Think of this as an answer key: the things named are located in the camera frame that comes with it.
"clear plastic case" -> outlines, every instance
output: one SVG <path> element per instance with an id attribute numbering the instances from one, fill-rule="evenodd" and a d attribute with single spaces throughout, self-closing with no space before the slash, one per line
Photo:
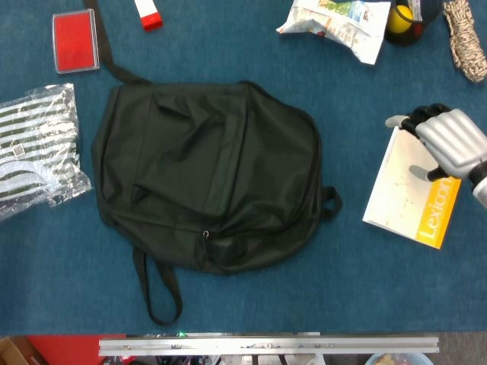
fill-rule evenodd
<path id="1" fill-rule="evenodd" d="M 30 206 L 54 206 L 91 189 L 80 170 L 73 84 L 0 103 L 0 221 Z"/>
<path id="2" fill-rule="evenodd" d="M 100 68 L 93 9 L 53 15 L 53 50 L 60 74 Z"/>

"robotic hand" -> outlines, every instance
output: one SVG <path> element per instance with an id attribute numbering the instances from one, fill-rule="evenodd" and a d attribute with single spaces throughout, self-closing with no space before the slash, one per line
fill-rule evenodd
<path id="1" fill-rule="evenodd" d="M 487 208 L 487 137 L 464 112 L 442 104 L 420 106 L 390 117 L 386 126 L 399 126 L 423 143 L 439 165 L 428 173 L 430 181 L 468 177 L 473 195 Z"/>

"red and white tube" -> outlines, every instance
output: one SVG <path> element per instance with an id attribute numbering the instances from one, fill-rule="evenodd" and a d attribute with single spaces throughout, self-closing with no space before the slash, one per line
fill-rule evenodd
<path id="1" fill-rule="evenodd" d="M 146 32 L 163 26 L 162 17 L 153 0 L 135 0 L 135 6 Z"/>

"rope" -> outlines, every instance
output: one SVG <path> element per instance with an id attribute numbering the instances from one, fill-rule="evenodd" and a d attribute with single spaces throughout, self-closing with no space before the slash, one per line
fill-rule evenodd
<path id="1" fill-rule="evenodd" d="M 473 82 L 487 76 L 487 60 L 473 27 L 472 11 L 466 0 L 444 3 L 444 15 L 450 26 L 450 47 L 454 64 Z"/>

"snack bag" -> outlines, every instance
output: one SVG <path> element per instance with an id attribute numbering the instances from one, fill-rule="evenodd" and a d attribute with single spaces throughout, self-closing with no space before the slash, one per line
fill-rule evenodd
<path id="1" fill-rule="evenodd" d="M 352 49 L 358 59 L 375 65 L 389 16 L 390 2 L 294 0 L 279 33 L 311 32 Z"/>

